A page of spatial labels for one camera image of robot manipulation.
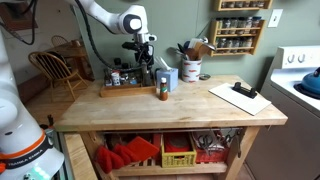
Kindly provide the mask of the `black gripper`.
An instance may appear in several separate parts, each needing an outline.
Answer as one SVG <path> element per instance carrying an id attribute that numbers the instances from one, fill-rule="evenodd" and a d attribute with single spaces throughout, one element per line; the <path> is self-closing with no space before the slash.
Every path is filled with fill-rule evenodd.
<path id="1" fill-rule="evenodd" d="M 122 44 L 124 49 L 135 51 L 135 60 L 138 63 L 153 63 L 154 47 L 149 43 L 125 42 Z"/>

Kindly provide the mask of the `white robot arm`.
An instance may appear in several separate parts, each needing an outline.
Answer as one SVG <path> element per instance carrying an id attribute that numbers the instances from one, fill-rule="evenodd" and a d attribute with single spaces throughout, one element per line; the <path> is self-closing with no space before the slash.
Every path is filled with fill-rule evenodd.
<path id="1" fill-rule="evenodd" d="M 95 0 L 65 1 L 112 34 L 132 34 L 140 43 L 148 41 L 147 13 L 142 5 L 112 13 Z M 64 153 L 55 147 L 22 101 L 3 43 L 0 44 L 0 150 L 0 180 L 52 180 L 65 162 Z"/>

